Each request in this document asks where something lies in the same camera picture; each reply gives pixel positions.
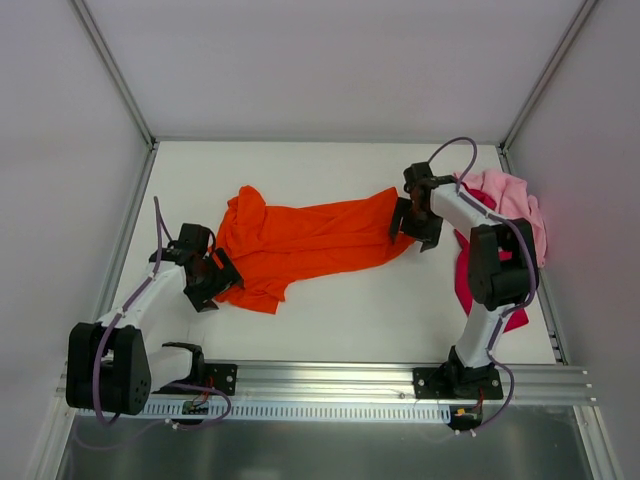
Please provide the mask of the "orange t shirt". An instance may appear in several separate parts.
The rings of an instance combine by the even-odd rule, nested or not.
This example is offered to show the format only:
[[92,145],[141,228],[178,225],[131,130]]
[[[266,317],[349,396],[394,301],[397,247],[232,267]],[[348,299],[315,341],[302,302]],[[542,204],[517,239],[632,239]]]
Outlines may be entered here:
[[389,234],[397,199],[391,187],[364,199],[294,208],[269,205],[254,187],[241,187],[227,203],[216,245],[243,284],[215,299],[274,314],[295,282],[396,259],[414,243],[405,234]]

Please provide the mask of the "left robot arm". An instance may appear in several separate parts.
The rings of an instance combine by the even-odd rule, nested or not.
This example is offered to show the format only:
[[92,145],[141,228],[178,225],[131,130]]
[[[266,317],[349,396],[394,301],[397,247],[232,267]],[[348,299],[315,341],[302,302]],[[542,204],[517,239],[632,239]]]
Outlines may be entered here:
[[122,306],[71,330],[67,404],[137,415],[155,392],[234,395],[235,365],[206,360],[188,330],[217,309],[217,296],[242,283],[213,232],[183,224],[177,238],[151,254],[141,285]]

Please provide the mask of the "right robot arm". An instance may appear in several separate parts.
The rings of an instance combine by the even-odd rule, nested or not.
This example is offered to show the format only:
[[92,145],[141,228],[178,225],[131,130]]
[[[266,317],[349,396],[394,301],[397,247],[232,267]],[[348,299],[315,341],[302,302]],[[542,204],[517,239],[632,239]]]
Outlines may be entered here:
[[406,195],[396,202],[391,239],[406,235],[422,250],[433,249],[449,223],[470,247],[466,283],[472,302],[464,331],[440,366],[413,370],[414,394],[418,399],[500,400],[495,347],[539,284],[532,226],[489,209],[453,176],[434,175],[426,162],[409,166],[403,175]]

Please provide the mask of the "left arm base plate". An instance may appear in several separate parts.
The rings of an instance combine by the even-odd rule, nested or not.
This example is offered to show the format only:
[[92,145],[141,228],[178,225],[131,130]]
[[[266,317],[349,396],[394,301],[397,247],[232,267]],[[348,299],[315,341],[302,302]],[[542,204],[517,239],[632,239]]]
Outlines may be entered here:
[[214,388],[228,396],[234,396],[238,366],[232,363],[210,363],[204,364],[204,373],[201,378],[201,385]]

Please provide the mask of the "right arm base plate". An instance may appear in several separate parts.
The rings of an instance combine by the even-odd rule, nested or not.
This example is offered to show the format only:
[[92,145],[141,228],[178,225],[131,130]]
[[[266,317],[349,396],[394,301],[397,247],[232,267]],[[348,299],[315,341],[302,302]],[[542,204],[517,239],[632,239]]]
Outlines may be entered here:
[[412,370],[414,395],[419,400],[502,400],[504,392],[499,373],[494,367],[484,378],[461,382],[439,367],[416,367]]

